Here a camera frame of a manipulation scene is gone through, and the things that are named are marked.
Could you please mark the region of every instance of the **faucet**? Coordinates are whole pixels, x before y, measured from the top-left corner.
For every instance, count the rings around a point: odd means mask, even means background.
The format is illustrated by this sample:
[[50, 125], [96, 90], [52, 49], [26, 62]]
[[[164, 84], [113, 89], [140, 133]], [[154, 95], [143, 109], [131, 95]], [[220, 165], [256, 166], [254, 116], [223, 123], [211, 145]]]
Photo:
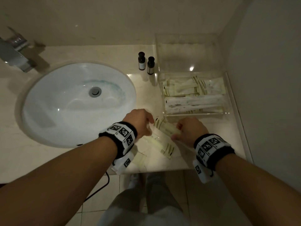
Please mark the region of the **faucet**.
[[29, 42], [21, 34], [10, 27], [8, 28], [14, 35], [7, 40], [0, 37], [0, 58], [10, 66], [17, 66], [23, 72], [28, 72], [36, 65], [32, 60], [22, 55], [20, 51], [28, 47]]

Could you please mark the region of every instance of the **black cable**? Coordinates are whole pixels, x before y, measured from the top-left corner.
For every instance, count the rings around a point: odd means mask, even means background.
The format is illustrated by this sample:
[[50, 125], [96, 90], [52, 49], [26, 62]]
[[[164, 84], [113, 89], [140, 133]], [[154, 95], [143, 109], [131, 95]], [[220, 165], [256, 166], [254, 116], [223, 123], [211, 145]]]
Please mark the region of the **black cable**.
[[108, 175], [108, 173], [106, 172], [106, 175], [108, 176], [108, 182], [103, 186], [103, 187], [101, 187], [100, 189], [98, 189], [98, 190], [96, 190], [94, 193], [92, 193], [89, 197], [87, 197], [86, 199], [85, 199], [85, 201], [87, 201], [88, 199], [90, 199], [91, 197], [93, 197], [95, 194], [97, 194], [97, 192], [99, 191], [99, 190], [101, 190], [101, 189], [103, 189], [104, 187], [106, 187], [108, 184], [109, 184], [109, 182], [110, 182], [110, 177], [109, 177], [109, 175]]

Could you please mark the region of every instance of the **wall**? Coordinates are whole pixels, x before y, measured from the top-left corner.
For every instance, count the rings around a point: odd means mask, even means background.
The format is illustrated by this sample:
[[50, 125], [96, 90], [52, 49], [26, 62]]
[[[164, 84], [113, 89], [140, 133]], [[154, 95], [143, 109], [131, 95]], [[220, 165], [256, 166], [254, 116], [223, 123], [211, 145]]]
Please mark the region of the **wall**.
[[246, 0], [220, 36], [254, 163], [301, 192], [301, 0]]
[[242, 0], [0, 0], [6, 26], [47, 46], [153, 44], [155, 33], [220, 33]]

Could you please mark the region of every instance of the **sink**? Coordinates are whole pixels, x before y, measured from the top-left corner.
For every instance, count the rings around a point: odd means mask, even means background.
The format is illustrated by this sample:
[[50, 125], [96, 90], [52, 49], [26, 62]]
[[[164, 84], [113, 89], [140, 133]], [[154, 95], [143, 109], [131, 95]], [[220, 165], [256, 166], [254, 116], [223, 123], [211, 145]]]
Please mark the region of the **sink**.
[[126, 75], [105, 65], [76, 63], [41, 78], [29, 91], [21, 116], [34, 140], [74, 148], [96, 139], [135, 105], [135, 87]]

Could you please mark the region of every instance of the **toiletry bottle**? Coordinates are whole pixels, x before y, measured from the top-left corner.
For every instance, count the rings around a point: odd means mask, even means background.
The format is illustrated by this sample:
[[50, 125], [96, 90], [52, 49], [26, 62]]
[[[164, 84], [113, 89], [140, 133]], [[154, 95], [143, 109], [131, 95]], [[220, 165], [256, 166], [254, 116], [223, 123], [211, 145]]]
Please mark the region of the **toiletry bottle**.
[[154, 67], [155, 67], [155, 58], [150, 56], [148, 58], [148, 74], [149, 75], [154, 73]]
[[145, 54], [142, 51], [138, 53], [138, 63], [139, 63], [139, 70], [145, 70], [146, 67]]

